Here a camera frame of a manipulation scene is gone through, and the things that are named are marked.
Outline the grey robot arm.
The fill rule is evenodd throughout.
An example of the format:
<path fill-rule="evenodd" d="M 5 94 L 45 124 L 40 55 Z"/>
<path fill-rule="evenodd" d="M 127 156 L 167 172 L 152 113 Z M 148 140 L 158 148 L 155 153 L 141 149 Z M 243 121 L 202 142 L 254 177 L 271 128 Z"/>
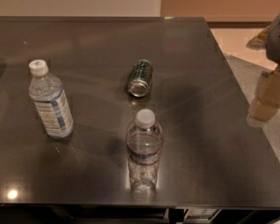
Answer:
<path fill-rule="evenodd" d="M 272 72 L 261 73 L 248 109 L 246 122 L 256 128 L 268 123 L 280 110 L 280 13 L 268 31 L 266 57 L 277 66 Z"/>

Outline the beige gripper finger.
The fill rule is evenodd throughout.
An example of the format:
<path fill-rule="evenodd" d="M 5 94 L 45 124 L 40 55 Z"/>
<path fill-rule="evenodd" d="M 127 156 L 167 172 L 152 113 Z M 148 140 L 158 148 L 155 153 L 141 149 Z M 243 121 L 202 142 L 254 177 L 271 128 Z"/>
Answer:
<path fill-rule="evenodd" d="M 277 112 L 278 109 L 276 107 L 264 105 L 260 100 L 253 99 L 248 108 L 246 122 L 251 127 L 262 127 L 268 123 Z"/>

